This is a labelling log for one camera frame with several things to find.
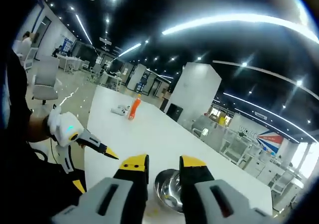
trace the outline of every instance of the led light strip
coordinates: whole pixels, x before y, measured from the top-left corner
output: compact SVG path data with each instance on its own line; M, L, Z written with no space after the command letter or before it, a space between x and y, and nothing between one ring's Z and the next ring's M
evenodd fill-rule
M126 54L126 53L128 53L128 52L130 52L130 51L132 51L132 50L134 50L134 49L136 49L136 48L138 48L140 45L141 45L141 44L139 43L139 44L136 44L135 46L132 46L130 49L127 49L125 52L121 53L121 54L119 55L119 57L121 57L121 56L123 56L124 54Z
M196 19L190 22L182 23L180 25L174 26L170 29L167 29L162 32L163 35L167 35L176 31L181 31L187 28L197 27L205 24L217 23L217 22L225 22L225 21L246 21L246 22L264 22L275 25L284 26L291 30L294 30L310 40L319 44L319 39L316 35L310 31L307 27L295 24L291 21L283 20L280 18L258 15L252 13L239 13L239 14L225 14L225 15L216 15L211 17L204 17L200 19Z
M79 21L79 23L80 23L80 25L81 25L81 27L82 27L82 29L83 29L83 31L84 31L86 37L88 38L89 42L90 42L91 45L93 46L93 44L92 44L92 42L91 42L91 40L90 40L88 34L86 33L86 30L84 29L84 26L82 25L82 22L81 22L81 20L80 20L80 18L79 18L79 16L78 16L78 14L75 14L75 16L76 16L76 18L78 19L78 21Z
M162 77L165 77L165 78L173 79L173 77L170 77L170 76L163 76L163 75L159 75L159 76L162 76Z
M252 116L252 115L250 115L250 114L248 114L248 113L245 113L245 112L243 112L243 111L241 111L241 110L239 110L239 109L237 109L237 108L235 108L235 110L237 110L237 111L239 111L239 112L241 112L241 113L244 113L245 115L248 115L248 116L250 116L250 117L252 117L252 118L254 118L254 119L256 119L256 120L258 120L258 121L260 121L260 122L262 122L262 123L264 123L264 124L266 124L266 125L269 125L269 127L272 127L272 128L274 128L275 130L278 130L280 133L283 133L284 135L286 135L286 136L288 136L289 138L293 139L293 140L296 141L297 143L300 143L299 141L295 140L294 138L292 138L291 136L289 136L289 135L286 134L285 132L282 132L281 130L277 129L276 127L273 127L272 125L270 125L270 124L268 124L268 123L266 123L266 122L264 122L264 121L262 121L262 120L260 120L260 119L258 119L258 118L256 118L256 117L254 117L254 116Z
M281 117L281 116L279 116L279 115L277 115L277 114L275 114L275 113L272 113L271 111L269 111L269 110L267 110L267 109L265 109L265 108L262 108L262 107L260 107L260 106L258 106L258 105L255 105L255 104L253 104L253 103L250 103L250 102L248 102L248 101L246 101L246 100L243 100L243 99L241 99L241 98L238 98L238 97L236 97L236 96L232 96L232 95L227 94L227 93L224 93L224 95L227 95L227 96L230 96L230 97L232 97L232 98L238 99L238 100L240 100L240 101L246 102L246 103L248 103L248 104L250 104L250 105L252 105L252 106L255 106L255 107L257 107L257 108L262 109L263 111L266 111L266 112L268 112L268 113L271 113L271 114L273 114L274 116L276 116L276 117L278 117L278 118L281 118L282 120L286 121L287 123L291 124L292 126L296 127L296 128L299 129L300 131L302 131L304 134L306 134L308 137L310 137L314 142L318 142L314 137L312 137L310 134L308 134L308 133L307 133L306 131L304 131L302 128L298 127L297 125L295 125L294 123L290 122L289 120L287 120L287 119L285 119L285 118L283 118L283 117Z

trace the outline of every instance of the sign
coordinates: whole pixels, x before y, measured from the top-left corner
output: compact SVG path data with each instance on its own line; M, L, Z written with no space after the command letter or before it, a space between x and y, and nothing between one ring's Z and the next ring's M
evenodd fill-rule
M265 116L265 115L263 115L263 114L261 114L261 113L258 113L258 112L256 112L256 111L255 111L255 116L257 116L257 117L259 117L259 118L262 118L262 119L264 119L264 120L267 120L267 116Z
M245 128L244 126L239 126L239 132L244 133L247 138L252 141L258 142L263 147L266 147L268 151L277 153L280 145L282 144L284 138L279 134L267 130L262 133L256 133L252 130Z

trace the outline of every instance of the small white object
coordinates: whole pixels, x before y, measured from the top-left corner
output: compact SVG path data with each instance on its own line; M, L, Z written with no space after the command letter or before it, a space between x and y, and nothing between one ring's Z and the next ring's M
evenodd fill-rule
M119 105L118 108L119 108L119 109L126 110L126 111L129 111L129 110L130 110L130 106L125 106L125 105Z
M117 109L111 108L111 112L112 113L117 113L119 115L125 115L125 110L124 109L120 109L120 108L117 108Z

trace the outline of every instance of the white glove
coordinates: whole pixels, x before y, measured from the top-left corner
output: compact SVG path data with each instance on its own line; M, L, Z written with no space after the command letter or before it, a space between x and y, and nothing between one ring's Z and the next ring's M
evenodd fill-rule
M52 109L47 121L47 126L50 129L50 134L54 136L58 142L59 142L60 136L58 135L57 131L61 123L61 110L62 110L61 106L57 106L55 107L55 109Z

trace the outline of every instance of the white cabinet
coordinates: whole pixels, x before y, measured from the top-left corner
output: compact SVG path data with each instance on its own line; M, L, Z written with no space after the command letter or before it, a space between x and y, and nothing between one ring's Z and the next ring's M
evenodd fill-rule
M256 158L251 158L244 170L251 176L257 178L257 176L264 169L265 164Z

